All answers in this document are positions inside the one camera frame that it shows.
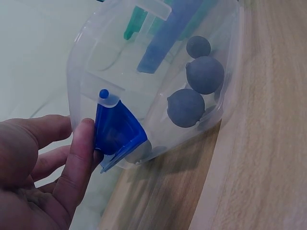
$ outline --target blue plastic stick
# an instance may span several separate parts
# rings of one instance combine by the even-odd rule
[[[137,71],[155,73],[204,0],[176,0],[172,12],[163,22],[142,57]]]

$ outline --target white surface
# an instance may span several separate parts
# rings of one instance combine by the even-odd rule
[[[0,0],[0,121],[46,114],[68,115],[66,63],[74,39],[99,7],[96,0]],[[70,144],[53,143],[41,152]],[[62,168],[37,186],[54,181]],[[119,168],[93,173],[72,230],[95,229]]]

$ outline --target blue plastic piece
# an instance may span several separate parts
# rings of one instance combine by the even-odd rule
[[[99,93],[99,97],[102,99],[106,99],[108,98],[108,96],[109,96],[109,91],[106,89],[101,90]]]
[[[108,91],[102,90],[99,95],[103,98]],[[121,101],[112,108],[97,105],[94,148],[107,155],[109,161],[101,163],[102,172],[112,168],[146,140],[144,129]]]
[[[155,73],[163,59],[204,0],[176,0],[172,12],[155,34],[142,57],[137,71]]]

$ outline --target hand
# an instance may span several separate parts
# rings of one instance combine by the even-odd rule
[[[38,150],[71,135],[68,117],[0,122],[0,229],[68,229],[84,197],[91,173],[101,161],[94,154],[94,122],[83,120],[71,146],[38,155]],[[34,182],[65,165],[55,182]]]

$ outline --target wooden surface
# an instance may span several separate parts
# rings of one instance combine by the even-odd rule
[[[222,123],[190,229],[305,230],[307,1],[256,0],[246,13],[240,105]]]
[[[125,170],[101,230],[186,230],[211,162],[219,125],[136,169]]]
[[[307,1],[245,4],[236,111],[219,134],[125,171],[100,229],[307,228]]]

